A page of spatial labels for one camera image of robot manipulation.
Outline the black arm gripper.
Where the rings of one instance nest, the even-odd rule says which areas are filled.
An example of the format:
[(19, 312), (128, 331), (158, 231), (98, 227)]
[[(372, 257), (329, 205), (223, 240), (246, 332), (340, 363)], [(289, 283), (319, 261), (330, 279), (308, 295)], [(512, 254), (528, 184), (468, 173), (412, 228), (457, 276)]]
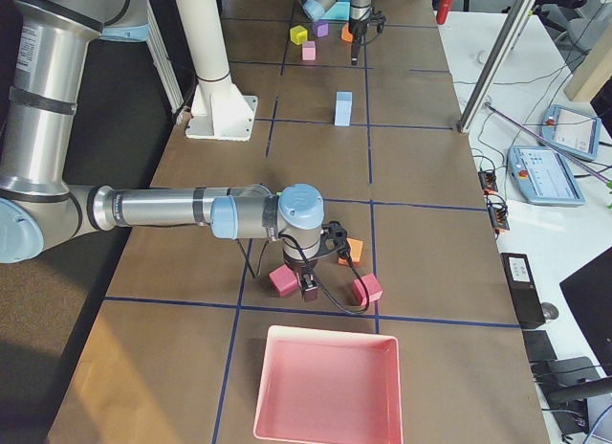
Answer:
[(357, 65), (361, 50), (361, 39), (365, 37), (368, 28), (368, 19), (353, 19), (350, 18), (348, 22), (348, 30), (353, 36), (351, 44), (351, 64)]

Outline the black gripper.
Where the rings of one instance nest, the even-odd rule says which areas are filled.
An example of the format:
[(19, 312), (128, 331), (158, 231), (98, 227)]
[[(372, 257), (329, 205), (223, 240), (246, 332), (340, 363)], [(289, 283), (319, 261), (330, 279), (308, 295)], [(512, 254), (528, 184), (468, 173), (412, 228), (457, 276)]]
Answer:
[(293, 272), (297, 283), (300, 284), (301, 296), (304, 301), (314, 301), (318, 296), (318, 279), (316, 278), (315, 268), (316, 259), (309, 259), (307, 262), (297, 260), (289, 256), (284, 256), (285, 265)]

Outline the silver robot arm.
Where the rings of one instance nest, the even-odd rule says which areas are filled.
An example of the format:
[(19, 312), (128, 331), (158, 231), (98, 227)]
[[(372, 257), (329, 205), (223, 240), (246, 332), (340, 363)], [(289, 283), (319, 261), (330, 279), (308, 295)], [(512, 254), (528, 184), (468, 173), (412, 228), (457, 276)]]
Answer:
[[(312, 22), (318, 22), (339, 0), (295, 0)], [(364, 45), (367, 28), (374, 16), (372, 0), (349, 0), (348, 30), (351, 42), (351, 65), (358, 64), (361, 47)]]
[[(302, 131), (267, 149), (269, 126), (243, 143), (197, 141), (162, 121), (148, 67), (125, 52), (89, 63), (122, 6), (104, 0), (1, 0), (21, 23), (20, 55), (1, 134), (1, 292), (57, 294), (86, 278), (99, 288), (119, 270), (125, 290), (174, 287), (194, 270), (187, 243), (208, 230), (203, 279), (220, 272), (224, 245), (264, 237), (277, 189), (313, 183), (321, 151)], [(144, 234), (150, 252), (119, 267), (92, 236)]]

